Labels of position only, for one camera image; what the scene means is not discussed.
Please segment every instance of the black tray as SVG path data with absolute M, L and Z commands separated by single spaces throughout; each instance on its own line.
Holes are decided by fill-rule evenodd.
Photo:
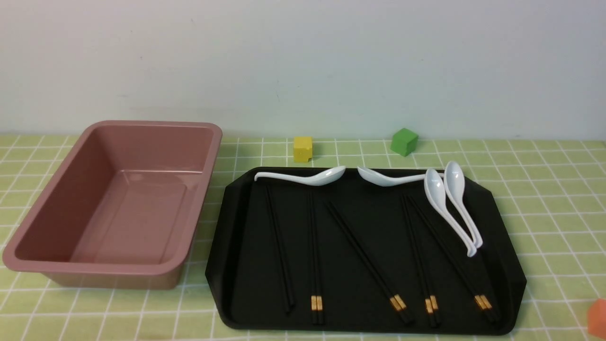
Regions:
M 322 187 L 260 178 L 257 172 L 310 176 L 324 169 L 258 167 L 225 188 L 206 277 L 221 320 L 236 329 L 363 331 L 371 333 L 427 333 L 503 335 L 515 325 L 526 278 L 490 191 L 466 179 L 465 206 L 484 245 L 472 258 L 425 198 L 423 181 L 379 187 L 363 180 L 356 169 Z M 379 170 L 392 177 L 422 174 L 422 170 Z M 286 314 L 276 270 L 276 251 L 267 213 L 265 189 L 271 187 L 294 286 L 296 306 Z M 323 326 L 312 325 L 310 315 L 310 256 L 308 246 L 308 193 L 315 197 L 323 285 Z M 416 272 L 400 197 L 412 196 L 501 318 L 489 323 L 467 287 L 428 229 L 421 230 L 432 281 L 436 287 L 442 324 L 431 328 Z M 390 280 L 397 287 L 415 321 L 404 325 L 385 301 L 373 277 L 326 210 L 331 200 L 363 238 Z M 449 207 L 460 220 L 456 211 Z M 415 219 L 413 224 L 422 224 Z

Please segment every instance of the white wall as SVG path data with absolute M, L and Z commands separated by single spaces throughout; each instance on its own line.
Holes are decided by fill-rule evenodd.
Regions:
M 605 0 L 0 0 L 0 131 L 606 139 Z

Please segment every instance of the orange cube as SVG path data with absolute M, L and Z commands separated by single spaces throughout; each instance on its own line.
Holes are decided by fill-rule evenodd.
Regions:
M 606 300 L 598 299 L 587 311 L 587 331 L 606 340 Z

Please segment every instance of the spoon bowl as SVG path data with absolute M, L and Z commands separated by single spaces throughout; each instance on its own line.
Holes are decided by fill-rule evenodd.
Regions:
M 433 209 L 435 209 L 436 212 L 438 212 L 438 214 L 441 215 L 444 220 L 446 220 L 446 222 L 454 229 L 459 238 L 463 241 L 465 247 L 467 247 L 467 257 L 474 256 L 477 249 L 472 240 L 465 233 L 459 223 L 457 223 L 453 216 L 448 212 L 448 208 L 446 207 L 446 191 L 444 190 L 444 182 L 442 182 L 442 178 L 435 169 L 430 168 L 425 173 L 424 187 L 427 200 Z
M 255 174 L 255 181 L 258 178 L 273 178 L 284 181 L 291 181 L 294 183 L 306 184 L 307 186 L 324 186 L 340 179 L 345 173 L 345 166 L 338 166 L 331 169 L 327 169 L 316 175 L 310 177 L 297 177 L 295 175 L 272 173 L 272 172 L 258 172 Z

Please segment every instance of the green cube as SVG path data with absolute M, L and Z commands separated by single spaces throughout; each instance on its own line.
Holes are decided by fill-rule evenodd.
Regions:
M 393 134 L 390 149 L 405 157 L 415 151 L 417 141 L 419 141 L 419 135 L 402 128 L 399 132 Z

